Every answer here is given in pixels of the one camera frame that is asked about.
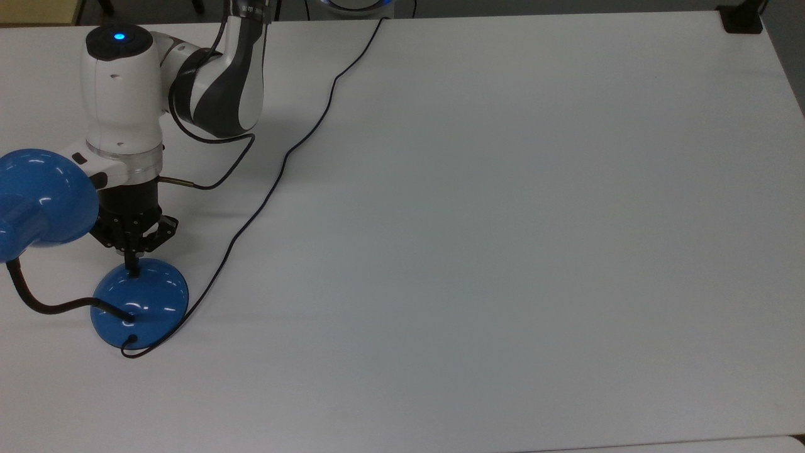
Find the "black clamp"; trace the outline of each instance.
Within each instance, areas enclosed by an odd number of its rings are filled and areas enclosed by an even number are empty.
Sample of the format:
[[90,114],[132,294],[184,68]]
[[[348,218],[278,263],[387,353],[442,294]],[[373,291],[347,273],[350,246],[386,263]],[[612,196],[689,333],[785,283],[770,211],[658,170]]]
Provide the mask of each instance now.
[[760,20],[760,8],[764,0],[745,0],[738,6],[718,6],[721,23],[727,33],[741,35],[760,35],[763,22]]

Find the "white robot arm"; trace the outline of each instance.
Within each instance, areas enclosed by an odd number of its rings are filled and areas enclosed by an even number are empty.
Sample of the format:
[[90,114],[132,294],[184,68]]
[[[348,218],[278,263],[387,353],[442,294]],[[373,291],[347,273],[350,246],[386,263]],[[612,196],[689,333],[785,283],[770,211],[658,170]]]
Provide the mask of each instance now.
[[227,2],[223,53],[133,25],[105,25],[87,35],[81,93],[89,125],[85,139],[58,153],[98,190],[100,214],[90,232],[118,249],[131,272],[142,253],[178,226],[158,203],[159,118],[173,108],[218,138],[254,126],[262,111],[268,6],[267,0]]

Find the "floor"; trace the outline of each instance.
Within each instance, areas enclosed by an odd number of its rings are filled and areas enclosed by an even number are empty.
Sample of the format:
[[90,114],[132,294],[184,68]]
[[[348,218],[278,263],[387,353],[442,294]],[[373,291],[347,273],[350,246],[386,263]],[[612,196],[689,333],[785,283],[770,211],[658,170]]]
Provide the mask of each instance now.
[[[305,20],[305,0],[285,0],[280,20]],[[97,25],[109,20],[97,0],[84,0],[78,23]],[[629,11],[714,10],[737,0],[417,0],[416,17],[467,17],[487,15],[555,15]],[[221,0],[204,0],[206,11],[197,15],[191,0],[112,0],[114,20],[127,23],[218,22]],[[414,0],[398,0],[396,17],[410,17]],[[763,20],[786,71],[791,88],[805,114],[805,0],[770,0]]]

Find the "table surface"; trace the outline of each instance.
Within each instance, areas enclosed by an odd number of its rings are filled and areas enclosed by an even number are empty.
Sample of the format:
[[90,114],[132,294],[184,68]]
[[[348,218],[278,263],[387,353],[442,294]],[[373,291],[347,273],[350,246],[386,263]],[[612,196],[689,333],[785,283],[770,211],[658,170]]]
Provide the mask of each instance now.
[[[374,22],[277,23],[258,141],[164,186],[194,299]],[[205,44],[216,26],[154,26]],[[0,30],[2,148],[85,126],[88,28]],[[165,176],[241,145],[163,119]],[[0,277],[0,450],[536,451],[805,431],[805,121],[717,13],[384,23],[208,300],[138,360]],[[119,256],[31,249],[45,301]]]

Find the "lamp base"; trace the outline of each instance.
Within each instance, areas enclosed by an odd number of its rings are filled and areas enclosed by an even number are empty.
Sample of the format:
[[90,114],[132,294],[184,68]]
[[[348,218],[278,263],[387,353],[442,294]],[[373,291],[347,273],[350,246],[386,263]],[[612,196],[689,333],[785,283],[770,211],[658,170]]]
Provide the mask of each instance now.
[[140,260],[139,266],[138,278],[129,278],[124,264],[117,266],[95,289],[94,297],[134,315],[134,322],[125,322],[98,308],[90,309],[95,331],[114,347],[121,347],[129,335],[136,335],[137,341],[126,349],[153,345],[179,324],[188,309],[188,284],[178,269],[148,258]]

